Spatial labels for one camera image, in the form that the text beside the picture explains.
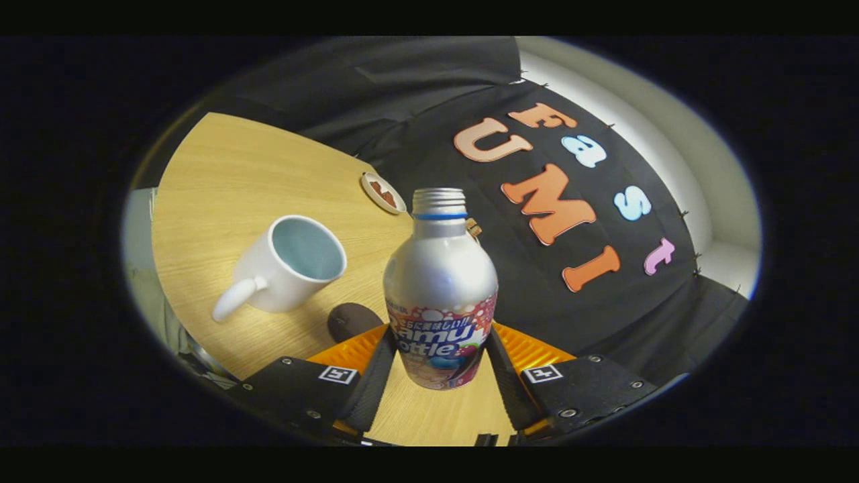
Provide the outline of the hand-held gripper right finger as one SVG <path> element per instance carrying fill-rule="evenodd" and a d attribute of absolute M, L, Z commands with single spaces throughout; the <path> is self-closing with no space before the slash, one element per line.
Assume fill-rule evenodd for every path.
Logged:
<path fill-rule="evenodd" d="M 603 354 L 574 356 L 493 322 L 485 353 L 513 427 L 512 443 L 586 431 L 658 394 L 658 386 Z"/>

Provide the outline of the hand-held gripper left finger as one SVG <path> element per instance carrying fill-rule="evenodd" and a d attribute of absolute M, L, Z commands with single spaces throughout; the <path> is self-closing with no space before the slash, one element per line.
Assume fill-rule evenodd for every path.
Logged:
<path fill-rule="evenodd" d="M 313 442 L 364 443 L 395 354 L 395 334 L 383 324 L 308 360 L 282 356 L 228 389 L 228 397 Z"/>

